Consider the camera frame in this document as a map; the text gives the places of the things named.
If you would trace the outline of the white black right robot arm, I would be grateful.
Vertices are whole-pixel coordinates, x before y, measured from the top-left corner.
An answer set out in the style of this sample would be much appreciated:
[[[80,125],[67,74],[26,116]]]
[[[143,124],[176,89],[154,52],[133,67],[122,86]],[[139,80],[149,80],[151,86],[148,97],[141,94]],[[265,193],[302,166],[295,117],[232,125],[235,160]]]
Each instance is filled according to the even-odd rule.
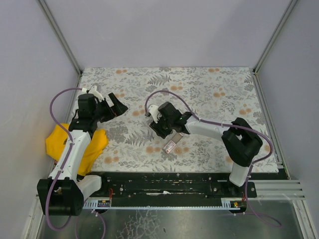
[[[200,119],[191,112],[181,113],[173,104],[166,102],[159,107],[150,105],[147,116],[152,117],[150,128],[157,136],[165,139],[172,131],[182,134],[196,134],[223,142],[233,161],[229,181],[241,187],[244,185],[253,158],[263,145],[262,140],[242,118],[228,124],[213,124]]]

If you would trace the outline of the red white staple box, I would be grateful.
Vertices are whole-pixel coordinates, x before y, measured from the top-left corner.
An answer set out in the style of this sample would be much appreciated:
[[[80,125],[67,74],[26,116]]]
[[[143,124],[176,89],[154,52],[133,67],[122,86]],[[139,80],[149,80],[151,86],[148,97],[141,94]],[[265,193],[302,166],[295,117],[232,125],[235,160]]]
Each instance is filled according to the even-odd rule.
[[[177,143],[183,138],[183,135],[180,133],[176,133],[172,139],[162,148],[162,150],[169,154],[177,145]]]

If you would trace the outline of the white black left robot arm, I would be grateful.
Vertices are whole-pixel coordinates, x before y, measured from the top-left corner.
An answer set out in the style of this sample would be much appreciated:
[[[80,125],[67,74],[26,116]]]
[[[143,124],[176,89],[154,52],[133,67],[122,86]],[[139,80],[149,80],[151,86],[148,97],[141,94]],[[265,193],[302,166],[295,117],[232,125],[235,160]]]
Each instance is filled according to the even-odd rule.
[[[77,182],[77,175],[98,123],[110,121],[128,110],[113,93],[108,96],[112,106],[97,93],[86,92],[79,95],[78,109],[65,131],[67,140],[60,160],[49,177],[39,180],[37,184],[40,203],[46,216],[78,216],[85,200],[100,190],[101,177],[88,175]]]

